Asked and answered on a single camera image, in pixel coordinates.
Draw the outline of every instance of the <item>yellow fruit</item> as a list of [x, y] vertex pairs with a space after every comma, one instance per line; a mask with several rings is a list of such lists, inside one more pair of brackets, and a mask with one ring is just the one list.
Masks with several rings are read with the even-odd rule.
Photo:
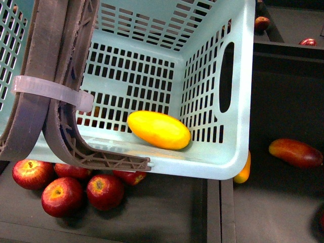
[[236, 176], [234, 176], [233, 181], [235, 183], [244, 183], [248, 180], [250, 175], [250, 167], [251, 167], [251, 154], [249, 151], [247, 162], [244, 166], [244, 168], [241, 170], [240, 173], [238, 173]]
[[139, 110], [127, 119], [132, 132], [146, 142], [164, 149], [181, 149], [191, 140], [190, 131], [179, 120], [158, 112]]

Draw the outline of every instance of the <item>plastic basket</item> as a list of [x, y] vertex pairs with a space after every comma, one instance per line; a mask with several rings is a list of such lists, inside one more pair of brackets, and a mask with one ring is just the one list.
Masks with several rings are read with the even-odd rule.
[[[81, 86], [95, 103], [92, 112], [76, 114], [84, 141], [149, 157], [154, 173], [239, 173], [248, 155], [254, 9], [252, 0], [102, 0]], [[226, 73], [231, 77], [221, 81]], [[132, 134], [127, 117], [144, 109], [182, 121], [192, 134], [189, 146], [159, 149]], [[55, 126], [48, 123], [48, 138]], [[50, 145], [57, 157], [39, 145], [29, 157], [60, 163], [59, 144]]]

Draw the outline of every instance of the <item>apple stem cavity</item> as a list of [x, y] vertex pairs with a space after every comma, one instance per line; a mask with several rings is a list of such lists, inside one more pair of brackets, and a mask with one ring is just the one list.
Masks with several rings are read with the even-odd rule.
[[97, 188], [98, 189], [101, 189], [102, 186], [103, 186], [102, 182], [101, 181], [97, 181], [96, 183], [97, 183]]

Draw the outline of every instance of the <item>mango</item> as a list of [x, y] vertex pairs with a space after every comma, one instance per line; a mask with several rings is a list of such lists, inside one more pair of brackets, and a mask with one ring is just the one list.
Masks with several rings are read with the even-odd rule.
[[274, 140], [269, 146], [269, 152], [288, 164], [302, 169], [319, 167], [323, 162], [323, 154], [320, 151], [293, 139]]
[[251, 167], [251, 154], [249, 151], [249, 155], [247, 158], [247, 162], [245, 163], [245, 166], [243, 167], [240, 173], [238, 173], [236, 176], [233, 177], [233, 181], [238, 184], [246, 182], [250, 176], [250, 167]]
[[128, 116], [127, 123], [136, 136], [159, 148], [177, 150], [191, 140], [190, 131], [183, 123], [159, 112], [135, 111]]

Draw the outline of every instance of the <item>red apple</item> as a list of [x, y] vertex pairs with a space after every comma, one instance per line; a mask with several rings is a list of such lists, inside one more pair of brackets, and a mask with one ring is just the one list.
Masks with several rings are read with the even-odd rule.
[[49, 162], [24, 159], [18, 161], [12, 169], [14, 181], [28, 190], [46, 187], [54, 178], [54, 168]]
[[78, 117], [77, 120], [76, 120], [76, 124], [77, 125], [81, 125], [82, 124], [82, 118], [81, 117]]
[[117, 207], [124, 196], [122, 181], [113, 175], [96, 175], [88, 182], [87, 196], [90, 204], [98, 210]]
[[90, 179], [92, 175], [92, 170], [90, 169], [71, 166], [68, 164], [57, 163], [54, 166], [54, 170], [58, 177], [72, 177], [82, 181]]
[[127, 171], [112, 171], [113, 174], [126, 184], [130, 186], [137, 185], [140, 181], [142, 181], [146, 177], [145, 171], [135, 171], [135, 172], [127, 172]]
[[[119, 126], [118, 126], [118, 125], [115, 125], [115, 126], [113, 127], [113, 130], [114, 130], [114, 131], [118, 131], [118, 129], [119, 129]], [[124, 131], [125, 131], [125, 128], [121, 128], [120, 131], [121, 131], [121, 132], [124, 132]]]
[[303, 46], [314, 46], [314, 47], [317, 46], [316, 40], [312, 38], [303, 39], [301, 42], [299, 42], [299, 44]]
[[258, 17], [254, 23], [254, 30], [257, 32], [265, 31], [270, 25], [270, 20], [266, 17]]
[[18, 6], [17, 5], [14, 5], [14, 8], [12, 9], [12, 11], [14, 12], [14, 14], [17, 12], [18, 10]]
[[90, 126], [90, 119], [85, 119], [85, 124], [84, 124], [85, 126]]
[[42, 193], [44, 211], [56, 218], [70, 216], [85, 202], [80, 182], [71, 177], [62, 177], [49, 184]]

